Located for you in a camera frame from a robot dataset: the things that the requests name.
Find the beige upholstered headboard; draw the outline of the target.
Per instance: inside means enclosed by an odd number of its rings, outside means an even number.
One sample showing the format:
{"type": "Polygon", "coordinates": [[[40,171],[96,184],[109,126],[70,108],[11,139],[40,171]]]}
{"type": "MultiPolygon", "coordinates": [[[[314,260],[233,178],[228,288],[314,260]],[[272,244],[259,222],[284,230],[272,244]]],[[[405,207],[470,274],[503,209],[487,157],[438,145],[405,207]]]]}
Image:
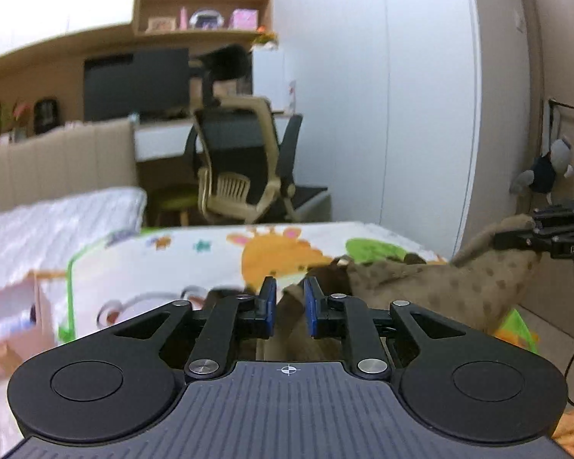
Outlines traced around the beige upholstered headboard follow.
{"type": "Polygon", "coordinates": [[[127,119],[58,127],[0,148],[0,212],[136,185],[134,127],[127,119]]]}

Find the beige mesh office chair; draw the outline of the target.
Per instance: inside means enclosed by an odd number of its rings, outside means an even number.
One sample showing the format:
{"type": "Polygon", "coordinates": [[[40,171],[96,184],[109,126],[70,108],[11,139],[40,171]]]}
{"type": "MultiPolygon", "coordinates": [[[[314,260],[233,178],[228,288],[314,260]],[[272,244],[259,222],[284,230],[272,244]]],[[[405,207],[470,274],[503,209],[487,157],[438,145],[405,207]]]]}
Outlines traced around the beige mesh office chair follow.
{"type": "Polygon", "coordinates": [[[202,81],[202,103],[192,111],[195,133],[188,138],[189,150],[201,148],[201,215],[210,224],[299,221],[302,207],[328,194],[325,187],[295,183],[303,117],[291,115],[280,135],[266,98],[214,93],[215,83],[246,75],[248,53],[240,45],[199,55],[189,67],[202,81]]]}

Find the pink cardboard box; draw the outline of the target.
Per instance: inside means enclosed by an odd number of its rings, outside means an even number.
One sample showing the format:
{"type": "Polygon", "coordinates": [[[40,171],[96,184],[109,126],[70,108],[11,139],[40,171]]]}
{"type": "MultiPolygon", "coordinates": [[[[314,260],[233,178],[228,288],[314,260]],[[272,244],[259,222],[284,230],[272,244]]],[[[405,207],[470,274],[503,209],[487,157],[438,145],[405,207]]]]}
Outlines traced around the pink cardboard box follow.
{"type": "Polygon", "coordinates": [[[54,346],[51,305],[37,277],[0,289],[0,380],[54,346]]]}

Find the brown polka dot dress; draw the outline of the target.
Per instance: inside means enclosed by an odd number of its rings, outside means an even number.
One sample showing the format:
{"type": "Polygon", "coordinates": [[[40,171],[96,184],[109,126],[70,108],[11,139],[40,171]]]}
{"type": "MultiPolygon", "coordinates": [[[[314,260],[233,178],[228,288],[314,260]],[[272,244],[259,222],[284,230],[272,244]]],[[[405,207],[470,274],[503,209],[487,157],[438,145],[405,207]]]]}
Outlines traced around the brown polka dot dress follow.
{"type": "Polygon", "coordinates": [[[286,282],[279,294],[271,340],[246,343],[243,352],[262,361],[335,361],[335,340],[313,340],[307,331],[303,282],[313,278],[325,294],[344,293],[372,309],[409,301],[493,335],[522,301],[540,261],[531,251],[498,251],[499,232],[530,231],[530,216],[511,216],[475,236],[451,260],[435,260],[409,249],[409,241],[389,243],[389,231],[372,237],[363,223],[326,223],[231,232],[240,250],[246,289],[259,292],[263,280],[286,282]]]}

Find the colourful cartoon play mat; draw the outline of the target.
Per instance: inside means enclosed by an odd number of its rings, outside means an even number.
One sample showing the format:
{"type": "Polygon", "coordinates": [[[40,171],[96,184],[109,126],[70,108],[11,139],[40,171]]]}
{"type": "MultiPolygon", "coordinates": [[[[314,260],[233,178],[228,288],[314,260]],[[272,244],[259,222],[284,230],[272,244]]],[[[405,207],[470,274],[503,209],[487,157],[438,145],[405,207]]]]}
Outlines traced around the colourful cartoon play mat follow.
{"type": "MultiPolygon", "coordinates": [[[[70,263],[73,340],[170,301],[185,299],[195,309],[201,309],[212,289],[246,289],[240,271],[239,247],[229,244],[227,235],[251,227],[306,225],[320,224],[169,228],[112,234],[79,252],[70,263]]],[[[409,241],[411,251],[446,261],[389,229],[365,225],[374,227],[371,234],[374,238],[386,230],[389,231],[386,237],[389,243],[398,239],[409,241]]],[[[534,350],[536,338],[516,307],[493,336],[519,348],[534,350]]]]}

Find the black round appliance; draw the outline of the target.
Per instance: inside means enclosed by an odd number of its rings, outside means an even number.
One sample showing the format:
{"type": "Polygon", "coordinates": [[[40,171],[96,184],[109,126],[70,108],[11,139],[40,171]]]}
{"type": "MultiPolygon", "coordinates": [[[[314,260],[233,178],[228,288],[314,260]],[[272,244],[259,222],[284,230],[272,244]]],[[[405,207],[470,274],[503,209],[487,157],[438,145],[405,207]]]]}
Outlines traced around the black round appliance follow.
{"type": "Polygon", "coordinates": [[[43,135],[61,124],[60,108],[56,98],[40,98],[33,110],[33,130],[36,136],[43,135]]]}

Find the grey hanging plush toy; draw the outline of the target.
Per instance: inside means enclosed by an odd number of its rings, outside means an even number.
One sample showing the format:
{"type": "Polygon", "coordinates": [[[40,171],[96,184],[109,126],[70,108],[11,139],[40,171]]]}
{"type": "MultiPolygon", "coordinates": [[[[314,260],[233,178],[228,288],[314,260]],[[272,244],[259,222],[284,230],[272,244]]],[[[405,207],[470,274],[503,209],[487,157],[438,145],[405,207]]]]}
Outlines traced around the grey hanging plush toy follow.
{"type": "Polygon", "coordinates": [[[521,195],[526,189],[545,196],[552,204],[552,191],[559,177],[572,177],[574,166],[571,165],[572,145],[567,137],[555,140],[544,155],[538,156],[530,169],[519,173],[509,187],[512,195],[521,195]]]}

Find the black computer monitor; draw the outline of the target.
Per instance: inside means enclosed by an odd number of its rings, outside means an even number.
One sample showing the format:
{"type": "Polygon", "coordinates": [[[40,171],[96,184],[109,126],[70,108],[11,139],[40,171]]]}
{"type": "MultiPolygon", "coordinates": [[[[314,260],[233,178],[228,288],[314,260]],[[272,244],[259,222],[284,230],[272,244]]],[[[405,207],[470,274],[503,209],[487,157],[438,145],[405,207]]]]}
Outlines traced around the black computer monitor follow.
{"type": "Polygon", "coordinates": [[[187,48],[137,50],[83,65],[83,119],[162,116],[189,106],[187,48]]]}

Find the white quilted bedsheet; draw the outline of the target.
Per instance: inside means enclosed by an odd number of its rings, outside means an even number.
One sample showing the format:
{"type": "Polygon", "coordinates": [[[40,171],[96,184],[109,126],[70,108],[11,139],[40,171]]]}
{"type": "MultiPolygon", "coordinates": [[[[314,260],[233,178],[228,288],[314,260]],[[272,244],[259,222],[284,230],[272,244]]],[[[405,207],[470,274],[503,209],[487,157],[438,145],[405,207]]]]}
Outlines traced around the white quilted bedsheet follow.
{"type": "MultiPolygon", "coordinates": [[[[140,231],[146,193],[111,187],[0,212],[0,289],[34,275],[51,305],[55,345],[75,334],[69,266],[87,247],[112,234],[140,231]]],[[[21,434],[0,380],[0,446],[10,450],[21,434]]]]}

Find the potted plant red leaves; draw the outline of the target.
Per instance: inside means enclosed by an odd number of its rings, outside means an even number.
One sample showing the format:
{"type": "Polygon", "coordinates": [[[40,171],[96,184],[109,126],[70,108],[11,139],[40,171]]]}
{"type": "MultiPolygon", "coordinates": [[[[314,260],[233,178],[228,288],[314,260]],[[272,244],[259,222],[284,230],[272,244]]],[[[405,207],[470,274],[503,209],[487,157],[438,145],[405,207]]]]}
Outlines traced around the potted plant red leaves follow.
{"type": "Polygon", "coordinates": [[[0,102],[0,146],[26,140],[32,117],[33,106],[27,102],[0,102]]]}

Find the wooden wall shelf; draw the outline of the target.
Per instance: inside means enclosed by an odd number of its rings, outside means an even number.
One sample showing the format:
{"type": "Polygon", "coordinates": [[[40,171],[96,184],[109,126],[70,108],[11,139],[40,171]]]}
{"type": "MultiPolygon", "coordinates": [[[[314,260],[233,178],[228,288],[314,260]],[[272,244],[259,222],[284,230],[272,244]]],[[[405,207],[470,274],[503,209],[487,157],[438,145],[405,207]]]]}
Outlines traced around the wooden wall shelf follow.
{"type": "Polygon", "coordinates": [[[134,0],[134,32],[255,42],[272,32],[272,0],[134,0]]]}

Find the green round stool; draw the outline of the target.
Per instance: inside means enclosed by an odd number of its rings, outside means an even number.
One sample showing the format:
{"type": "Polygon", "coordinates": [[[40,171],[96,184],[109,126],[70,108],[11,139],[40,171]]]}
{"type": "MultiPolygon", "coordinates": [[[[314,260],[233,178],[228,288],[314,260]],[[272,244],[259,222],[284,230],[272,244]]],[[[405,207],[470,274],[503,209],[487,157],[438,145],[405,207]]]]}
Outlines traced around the green round stool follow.
{"type": "Polygon", "coordinates": [[[173,213],[179,218],[181,227],[189,225],[189,214],[198,205],[198,194],[193,190],[166,190],[150,197],[148,221],[155,227],[161,224],[161,217],[173,213]]]}

